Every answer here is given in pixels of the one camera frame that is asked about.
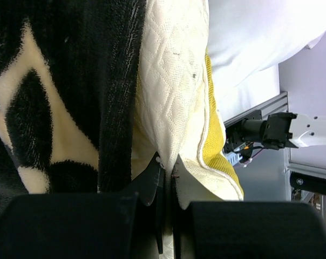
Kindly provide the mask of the cream yellow quilted pillow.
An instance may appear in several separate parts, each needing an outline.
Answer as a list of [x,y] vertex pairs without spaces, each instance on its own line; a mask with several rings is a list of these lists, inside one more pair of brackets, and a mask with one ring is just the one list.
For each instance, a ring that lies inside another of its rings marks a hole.
[[139,58],[132,141],[132,176],[154,153],[167,174],[177,157],[222,200],[243,190],[222,154],[225,126],[216,110],[207,53],[207,1],[147,1]]

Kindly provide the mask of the black floral plush pillowcase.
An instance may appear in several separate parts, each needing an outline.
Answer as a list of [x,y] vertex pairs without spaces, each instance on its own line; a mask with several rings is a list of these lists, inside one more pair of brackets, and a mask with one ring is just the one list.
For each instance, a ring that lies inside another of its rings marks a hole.
[[0,1],[0,215],[131,182],[145,1]]

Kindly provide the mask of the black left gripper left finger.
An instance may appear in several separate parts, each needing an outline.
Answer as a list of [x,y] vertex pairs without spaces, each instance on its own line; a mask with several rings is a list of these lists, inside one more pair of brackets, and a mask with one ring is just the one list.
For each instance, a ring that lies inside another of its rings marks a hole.
[[161,254],[165,216],[165,170],[160,156],[155,153],[145,170],[139,174],[122,194],[137,194],[137,207],[131,237],[131,254]]

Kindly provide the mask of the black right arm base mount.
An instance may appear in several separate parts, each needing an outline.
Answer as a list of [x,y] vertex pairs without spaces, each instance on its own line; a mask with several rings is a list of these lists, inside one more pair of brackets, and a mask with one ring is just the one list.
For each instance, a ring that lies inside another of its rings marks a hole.
[[253,110],[251,112],[242,113],[225,123],[226,142],[223,148],[223,152],[225,154],[231,152],[236,153],[238,150],[244,149],[245,145],[254,143],[253,141],[245,140],[242,134],[240,133],[241,125],[243,121],[247,119],[261,120],[262,119],[261,110]]

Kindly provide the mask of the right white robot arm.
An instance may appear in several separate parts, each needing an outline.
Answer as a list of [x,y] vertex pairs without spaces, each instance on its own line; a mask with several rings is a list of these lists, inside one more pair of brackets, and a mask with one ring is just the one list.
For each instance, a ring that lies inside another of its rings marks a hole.
[[326,146],[326,117],[280,112],[266,120],[246,119],[240,137],[273,150]]

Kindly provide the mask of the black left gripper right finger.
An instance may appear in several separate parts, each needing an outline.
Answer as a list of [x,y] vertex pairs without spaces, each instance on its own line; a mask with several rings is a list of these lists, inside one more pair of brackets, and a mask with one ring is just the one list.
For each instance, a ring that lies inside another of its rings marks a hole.
[[187,170],[180,156],[174,165],[171,180],[174,256],[197,258],[193,215],[188,206],[192,202],[220,202],[222,199]]

